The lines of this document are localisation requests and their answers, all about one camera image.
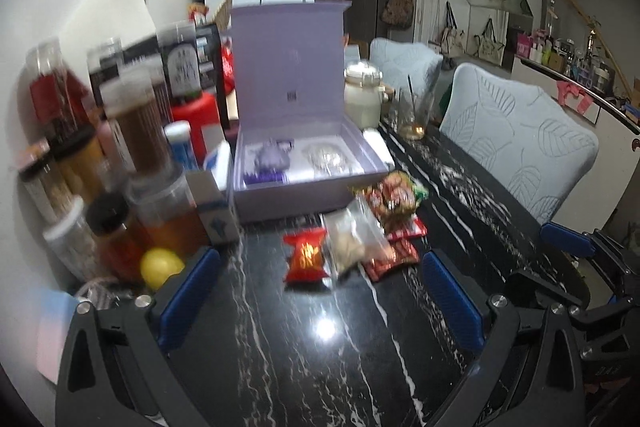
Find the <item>open lavender gift box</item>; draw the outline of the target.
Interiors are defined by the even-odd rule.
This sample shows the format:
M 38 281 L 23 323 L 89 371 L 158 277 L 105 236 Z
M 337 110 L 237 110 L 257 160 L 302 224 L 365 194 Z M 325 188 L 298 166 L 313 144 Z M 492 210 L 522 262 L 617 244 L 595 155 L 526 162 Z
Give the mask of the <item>open lavender gift box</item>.
M 239 131 L 232 199 L 243 225 L 346 206 L 390 168 L 344 111 L 349 2 L 262 4 L 232 11 Z M 282 180 L 248 183 L 259 150 L 291 145 Z

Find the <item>black foil pouch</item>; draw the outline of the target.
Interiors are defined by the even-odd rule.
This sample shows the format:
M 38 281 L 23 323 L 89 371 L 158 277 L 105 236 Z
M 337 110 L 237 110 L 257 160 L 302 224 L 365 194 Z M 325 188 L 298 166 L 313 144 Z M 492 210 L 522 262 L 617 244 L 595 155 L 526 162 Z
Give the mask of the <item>black foil pouch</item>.
M 224 91 L 224 64 L 220 35 L 215 23 L 206 23 L 196 28 L 196 50 L 202 89 L 215 93 L 221 127 L 228 131 L 231 126 Z

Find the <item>blue white carton box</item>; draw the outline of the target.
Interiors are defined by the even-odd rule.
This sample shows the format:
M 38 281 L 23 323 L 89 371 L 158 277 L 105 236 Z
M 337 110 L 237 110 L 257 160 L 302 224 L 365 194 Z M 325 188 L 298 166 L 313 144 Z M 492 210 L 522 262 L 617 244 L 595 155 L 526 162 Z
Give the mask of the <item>blue white carton box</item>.
M 213 245 L 240 239 L 232 202 L 233 160 L 227 141 L 220 142 L 205 157 L 203 168 L 186 173 L 198 217 Z

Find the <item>red white snack packet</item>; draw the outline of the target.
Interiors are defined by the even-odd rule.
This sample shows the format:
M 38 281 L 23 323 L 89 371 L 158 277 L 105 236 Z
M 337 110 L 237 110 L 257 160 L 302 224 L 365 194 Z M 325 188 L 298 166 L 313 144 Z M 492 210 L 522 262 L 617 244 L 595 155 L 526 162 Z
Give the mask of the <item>red white snack packet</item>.
M 427 234 L 427 227 L 423 221 L 417 216 L 412 215 L 406 221 L 402 222 L 398 227 L 386 234 L 389 242 L 397 242 L 401 239 L 415 239 L 416 237 L 424 237 Z

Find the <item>nut jar black lid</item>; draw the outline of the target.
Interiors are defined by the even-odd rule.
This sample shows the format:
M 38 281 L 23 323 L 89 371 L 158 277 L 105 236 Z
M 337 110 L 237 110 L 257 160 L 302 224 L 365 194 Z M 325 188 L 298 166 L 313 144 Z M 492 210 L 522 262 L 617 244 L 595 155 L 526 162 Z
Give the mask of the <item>nut jar black lid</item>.
M 41 139 L 17 156 L 18 177 L 48 225 L 55 225 L 73 207 L 70 191 L 49 142 Z

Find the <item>multicolour snack bag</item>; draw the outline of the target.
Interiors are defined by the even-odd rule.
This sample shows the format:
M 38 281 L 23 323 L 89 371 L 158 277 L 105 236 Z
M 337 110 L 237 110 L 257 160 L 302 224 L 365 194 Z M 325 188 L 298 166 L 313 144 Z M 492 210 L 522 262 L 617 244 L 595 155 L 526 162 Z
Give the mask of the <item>multicolour snack bag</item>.
M 384 231 L 390 233 L 412 217 L 428 191 L 407 173 L 395 170 L 375 184 L 353 188 L 352 194 L 364 200 Z

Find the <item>purple silk sachet with tassel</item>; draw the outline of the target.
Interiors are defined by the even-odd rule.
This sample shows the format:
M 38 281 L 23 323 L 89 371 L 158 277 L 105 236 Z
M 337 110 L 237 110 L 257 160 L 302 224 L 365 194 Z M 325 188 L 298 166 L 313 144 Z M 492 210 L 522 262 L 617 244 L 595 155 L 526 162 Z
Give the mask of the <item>purple silk sachet with tassel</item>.
M 284 183 L 291 167 L 290 153 L 293 148 L 293 140 L 270 140 L 262 144 L 255 152 L 253 170 L 243 174 L 244 183 Z

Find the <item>white ceramic jar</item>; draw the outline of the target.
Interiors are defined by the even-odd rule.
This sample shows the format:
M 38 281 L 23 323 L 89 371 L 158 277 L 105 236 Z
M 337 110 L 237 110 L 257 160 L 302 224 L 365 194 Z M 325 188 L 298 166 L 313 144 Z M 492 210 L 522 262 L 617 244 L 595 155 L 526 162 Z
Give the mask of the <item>white ceramic jar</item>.
M 360 130 L 376 128 L 383 104 L 383 72 L 368 61 L 348 64 L 344 70 L 344 109 Z

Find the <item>clear bag of nuts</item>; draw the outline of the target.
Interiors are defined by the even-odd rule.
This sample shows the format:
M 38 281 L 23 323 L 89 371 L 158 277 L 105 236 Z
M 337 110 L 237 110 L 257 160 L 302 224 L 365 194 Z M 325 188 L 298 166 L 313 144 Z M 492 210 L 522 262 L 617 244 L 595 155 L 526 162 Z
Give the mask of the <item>clear bag of nuts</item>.
M 355 197 L 344 209 L 326 213 L 321 221 L 336 279 L 359 263 L 392 255 L 383 228 L 361 197 Z

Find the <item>small red candy packet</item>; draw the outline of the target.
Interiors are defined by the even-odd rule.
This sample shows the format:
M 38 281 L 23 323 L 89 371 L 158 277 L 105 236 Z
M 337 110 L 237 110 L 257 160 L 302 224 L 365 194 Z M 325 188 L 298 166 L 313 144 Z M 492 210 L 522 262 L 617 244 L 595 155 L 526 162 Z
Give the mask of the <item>small red candy packet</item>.
M 288 260 L 285 283 L 316 283 L 329 276 L 324 269 L 322 254 L 323 242 L 326 239 L 325 228 L 313 228 L 286 234 L 282 239 L 285 245 L 293 248 L 290 260 Z

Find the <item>purple label mulberry jar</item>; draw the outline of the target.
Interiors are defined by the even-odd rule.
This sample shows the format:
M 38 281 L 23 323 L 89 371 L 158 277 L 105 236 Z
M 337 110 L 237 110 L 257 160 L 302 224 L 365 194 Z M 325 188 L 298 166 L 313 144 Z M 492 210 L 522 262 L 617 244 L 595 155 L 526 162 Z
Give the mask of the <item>purple label mulberry jar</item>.
M 172 105 L 184 105 L 202 95 L 195 24 L 175 23 L 157 33 Z

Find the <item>dark red chocolate packet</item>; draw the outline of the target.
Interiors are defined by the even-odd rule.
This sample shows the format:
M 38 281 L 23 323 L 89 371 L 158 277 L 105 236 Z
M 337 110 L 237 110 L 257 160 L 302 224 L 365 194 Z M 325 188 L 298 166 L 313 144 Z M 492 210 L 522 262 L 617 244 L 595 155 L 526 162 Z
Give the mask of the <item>dark red chocolate packet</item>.
M 367 261 L 363 265 L 364 272 L 367 273 L 369 280 L 376 283 L 381 280 L 388 272 L 392 272 L 404 265 L 416 265 L 419 263 L 419 254 L 408 239 L 398 239 L 391 243 L 392 255 L 383 260 L 373 259 Z

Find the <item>amber honey jar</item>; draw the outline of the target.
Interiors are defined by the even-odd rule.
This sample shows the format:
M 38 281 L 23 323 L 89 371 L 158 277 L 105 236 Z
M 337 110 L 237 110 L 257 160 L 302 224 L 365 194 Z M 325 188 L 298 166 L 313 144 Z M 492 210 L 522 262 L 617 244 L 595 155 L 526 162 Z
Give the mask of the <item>amber honey jar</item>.
M 129 181 L 125 196 L 153 246 L 182 259 L 209 245 L 186 172 L 174 162 L 154 176 Z

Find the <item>far white leaf chair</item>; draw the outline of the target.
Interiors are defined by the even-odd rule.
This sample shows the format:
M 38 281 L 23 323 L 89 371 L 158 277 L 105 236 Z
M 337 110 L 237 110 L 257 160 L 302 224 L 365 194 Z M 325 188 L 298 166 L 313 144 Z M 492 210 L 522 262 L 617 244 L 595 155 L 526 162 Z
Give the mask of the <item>far white leaf chair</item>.
M 370 44 L 370 62 L 383 75 L 386 86 L 413 87 L 419 101 L 435 88 L 444 57 L 423 43 L 396 42 L 375 38 Z

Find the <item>brown grain jar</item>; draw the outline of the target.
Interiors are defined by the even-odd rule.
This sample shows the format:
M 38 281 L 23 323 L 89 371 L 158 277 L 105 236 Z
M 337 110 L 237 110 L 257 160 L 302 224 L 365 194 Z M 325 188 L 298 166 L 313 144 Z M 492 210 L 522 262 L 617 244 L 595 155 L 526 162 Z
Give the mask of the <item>brown grain jar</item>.
M 140 179 L 164 171 L 170 156 L 149 71 L 127 68 L 103 83 L 100 92 L 126 173 Z

